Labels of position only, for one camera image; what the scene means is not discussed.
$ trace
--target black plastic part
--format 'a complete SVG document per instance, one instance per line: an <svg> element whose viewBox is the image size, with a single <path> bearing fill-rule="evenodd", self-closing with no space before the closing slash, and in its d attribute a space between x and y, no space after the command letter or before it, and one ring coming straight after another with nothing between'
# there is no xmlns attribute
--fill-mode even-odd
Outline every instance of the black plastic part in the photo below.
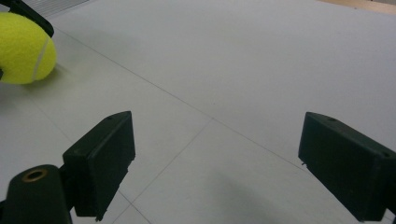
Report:
<svg viewBox="0 0 396 224"><path fill-rule="evenodd" d="M396 153L339 120L306 113L299 158L358 221L379 221Z"/></svg>
<svg viewBox="0 0 396 224"><path fill-rule="evenodd" d="M79 217L103 218L134 159L131 112L102 120L64 153L64 168L78 183Z"/></svg>
<svg viewBox="0 0 396 224"><path fill-rule="evenodd" d="M1 224L26 223L72 223L56 166L37 166L11 180Z"/></svg>
<svg viewBox="0 0 396 224"><path fill-rule="evenodd" d="M26 5L22 0L0 0L0 4L9 7L9 11L34 21L39 25L50 37L53 36L53 27L49 21L44 19L40 14Z"/></svg>

